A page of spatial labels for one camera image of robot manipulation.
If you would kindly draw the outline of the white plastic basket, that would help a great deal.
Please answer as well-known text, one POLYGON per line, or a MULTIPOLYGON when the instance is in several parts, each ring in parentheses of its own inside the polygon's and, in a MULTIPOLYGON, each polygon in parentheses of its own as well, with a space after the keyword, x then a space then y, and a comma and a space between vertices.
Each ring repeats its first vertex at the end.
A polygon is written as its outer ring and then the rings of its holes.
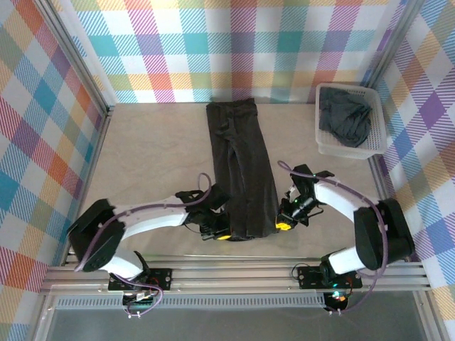
POLYGON ((387 133, 385 120, 382 112, 380 97, 376 90, 357 85, 323 82, 316 87, 315 105, 315 137, 316 143, 318 144, 318 151, 321 154, 366 160, 371 156, 383 154, 386 151, 387 133), (345 146, 329 132, 320 130, 320 92, 323 88, 345 90, 349 94, 360 95, 367 102, 367 104, 371 106, 372 111, 369 115, 371 121, 370 133, 368 134, 367 139, 359 145, 359 147, 351 148, 345 146))

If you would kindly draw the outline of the grey metal panel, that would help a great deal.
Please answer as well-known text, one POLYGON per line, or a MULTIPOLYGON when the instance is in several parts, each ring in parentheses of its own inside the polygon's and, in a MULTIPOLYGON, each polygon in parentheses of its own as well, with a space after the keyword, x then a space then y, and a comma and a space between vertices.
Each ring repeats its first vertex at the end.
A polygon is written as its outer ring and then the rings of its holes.
POLYGON ((311 318, 310 309, 59 310, 43 341, 429 341, 413 314, 311 318))

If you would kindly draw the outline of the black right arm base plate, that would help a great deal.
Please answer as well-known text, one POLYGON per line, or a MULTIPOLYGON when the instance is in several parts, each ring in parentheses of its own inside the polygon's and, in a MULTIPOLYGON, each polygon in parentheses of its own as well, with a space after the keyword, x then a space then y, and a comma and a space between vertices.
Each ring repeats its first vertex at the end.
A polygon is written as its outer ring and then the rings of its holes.
POLYGON ((299 266, 296 270, 300 289, 358 289, 363 287, 363 282, 355 271, 335 275, 334 278, 326 278, 317 266, 299 266))

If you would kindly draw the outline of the long aluminium frame rail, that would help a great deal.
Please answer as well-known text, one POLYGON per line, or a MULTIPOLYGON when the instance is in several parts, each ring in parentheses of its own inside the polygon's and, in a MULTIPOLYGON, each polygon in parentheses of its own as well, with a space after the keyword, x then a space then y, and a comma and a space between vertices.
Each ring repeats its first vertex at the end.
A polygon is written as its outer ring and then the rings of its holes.
MULTIPOLYGON (((41 286, 41 294, 90 295, 108 292, 109 275, 105 271, 76 272, 76 258, 69 256, 63 266, 50 267, 41 286)), ((317 266, 317 259, 295 257, 240 256, 153 256, 151 268, 172 270, 170 294, 296 293, 295 265, 317 266)), ((419 262, 390 264, 376 283, 363 279, 362 292, 428 291, 429 279, 419 262)))

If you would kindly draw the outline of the black t-shirt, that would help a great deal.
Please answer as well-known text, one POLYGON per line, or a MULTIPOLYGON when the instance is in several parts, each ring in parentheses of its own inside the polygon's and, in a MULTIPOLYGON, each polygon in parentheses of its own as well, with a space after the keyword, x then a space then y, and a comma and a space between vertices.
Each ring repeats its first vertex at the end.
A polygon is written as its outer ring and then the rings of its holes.
POLYGON ((278 196, 253 98, 206 106, 216 183, 230 199, 231 242, 277 232, 278 196))

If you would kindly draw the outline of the aluminium corner post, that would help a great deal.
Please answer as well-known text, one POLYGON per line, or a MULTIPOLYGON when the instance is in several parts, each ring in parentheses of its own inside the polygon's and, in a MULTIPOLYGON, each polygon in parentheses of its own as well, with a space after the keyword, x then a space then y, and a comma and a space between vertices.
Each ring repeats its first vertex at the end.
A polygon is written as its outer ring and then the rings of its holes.
POLYGON ((97 108, 105 114, 105 116, 111 116, 114 107, 110 106, 102 95, 102 92, 97 86, 95 79, 90 73, 88 66, 77 49, 74 40, 68 33, 68 30, 52 4, 52 1, 33 0, 33 3, 36 5, 50 31, 55 36, 58 45, 64 52, 70 65, 75 69, 77 76, 85 86, 90 98, 94 101, 97 108))
POLYGON ((360 84, 377 88, 426 0, 390 0, 380 19, 360 84))

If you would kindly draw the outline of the grey crumpled t-shirt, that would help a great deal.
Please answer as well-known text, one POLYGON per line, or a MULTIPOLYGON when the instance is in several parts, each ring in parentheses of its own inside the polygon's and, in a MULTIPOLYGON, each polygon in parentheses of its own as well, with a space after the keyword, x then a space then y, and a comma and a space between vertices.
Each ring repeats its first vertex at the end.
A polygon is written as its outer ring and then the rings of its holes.
POLYGON ((359 147, 371 129, 372 107, 364 97, 345 90, 322 87, 319 95, 319 128, 347 147, 359 147))

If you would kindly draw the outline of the plaid backdrop cloth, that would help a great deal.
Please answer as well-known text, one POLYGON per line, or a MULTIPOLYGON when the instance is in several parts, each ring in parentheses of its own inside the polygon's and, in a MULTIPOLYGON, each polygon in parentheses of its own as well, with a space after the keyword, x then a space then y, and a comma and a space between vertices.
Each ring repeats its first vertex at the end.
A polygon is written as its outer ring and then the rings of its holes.
MULTIPOLYGON (((313 102, 363 78, 390 0, 51 0, 105 99, 313 102)), ((426 0, 378 87, 380 159, 455 341, 455 0, 426 0)), ((0 0, 0 341, 25 341, 102 112, 33 0, 0 0)))

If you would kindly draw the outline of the small electronics board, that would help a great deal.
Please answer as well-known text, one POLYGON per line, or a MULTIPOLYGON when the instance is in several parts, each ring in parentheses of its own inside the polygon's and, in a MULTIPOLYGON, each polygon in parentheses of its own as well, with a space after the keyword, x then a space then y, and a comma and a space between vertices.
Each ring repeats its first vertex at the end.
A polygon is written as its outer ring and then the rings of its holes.
POLYGON ((140 291, 126 292, 122 297, 122 305, 124 308, 132 309, 147 309, 154 304, 157 292, 140 291))
POLYGON ((348 299, 350 294, 345 291, 334 291, 324 293, 324 310, 328 312, 335 312, 338 310, 345 310, 348 307, 348 299))

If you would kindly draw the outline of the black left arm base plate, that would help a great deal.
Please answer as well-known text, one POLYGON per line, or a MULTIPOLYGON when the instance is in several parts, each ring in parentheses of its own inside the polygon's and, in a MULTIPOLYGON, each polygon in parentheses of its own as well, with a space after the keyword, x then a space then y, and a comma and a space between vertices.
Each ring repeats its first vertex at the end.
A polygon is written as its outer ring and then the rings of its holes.
POLYGON ((155 268, 147 269, 136 278, 122 280, 114 274, 110 274, 108 282, 109 291, 146 291, 151 290, 151 286, 157 286, 163 291, 169 291, 172 282, 172 269, 155 268))

